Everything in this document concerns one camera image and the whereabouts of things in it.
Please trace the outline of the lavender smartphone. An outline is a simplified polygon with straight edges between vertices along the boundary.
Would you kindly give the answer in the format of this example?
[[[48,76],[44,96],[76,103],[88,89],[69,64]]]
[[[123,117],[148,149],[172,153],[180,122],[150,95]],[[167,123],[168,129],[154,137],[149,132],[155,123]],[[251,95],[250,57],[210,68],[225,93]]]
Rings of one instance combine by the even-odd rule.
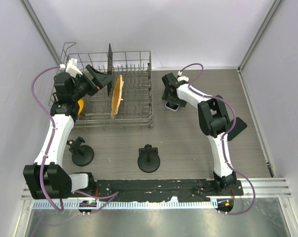
[[[177,105],[177,104],[172,104],[172,103],[169,102],[169,101],[167,101],[167,102],[165,103],[165,107],[166,107],[167,109],[173,111],[173,112],[178,111],[178,109],[180,108],[179,105]]]

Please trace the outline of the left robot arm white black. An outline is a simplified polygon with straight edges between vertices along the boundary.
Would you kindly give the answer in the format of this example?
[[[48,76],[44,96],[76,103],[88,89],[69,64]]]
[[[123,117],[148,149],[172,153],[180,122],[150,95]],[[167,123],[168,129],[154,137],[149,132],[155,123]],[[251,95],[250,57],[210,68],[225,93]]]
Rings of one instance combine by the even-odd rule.
[[[61,69],[54,77],[55,98],[50,108],[40,102],[35,94],[35,83],[44,73]],[[36,103],[49,119],[49,128],[38,156],[34,163],[26,165],[23,176],[33,199],[69,198],[73,193],[81,193],[90,197],[95,193],[96,182],[91,172],[77,172],[68,174],[62,167],[62,160],[66,146],[72,153],[75,161],[82,161],[83,165],[90,164],[94,158],[93,149],[85,145],[82,137],[69,140],[80,113],[80,103],[84,96],[94,95],[103,88],[112,76],[94,70],[92,80],[73,65],[61,64],[40,72],[31,83],[31,93]]]

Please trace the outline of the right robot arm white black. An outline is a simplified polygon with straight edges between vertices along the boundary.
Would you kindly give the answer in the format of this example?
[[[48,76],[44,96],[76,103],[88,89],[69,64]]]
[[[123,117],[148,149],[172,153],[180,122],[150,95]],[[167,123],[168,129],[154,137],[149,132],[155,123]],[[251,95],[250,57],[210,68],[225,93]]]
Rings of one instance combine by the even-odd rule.
[[[177,111],[186,104],[198,110],[198,120],[201,131],[207,136],[214,160],[214,190],[219,195],[227,194],[236,184],[236,172],[231,164],[228,141],[236,137],[247,125],[234,132],[236,120],[231,121],[223,101],[219,95],[204,94],[189,84],[189,78],[175,76],[172,73],[162,77],[165,86],[162,100],[166,101],[165,107]]]

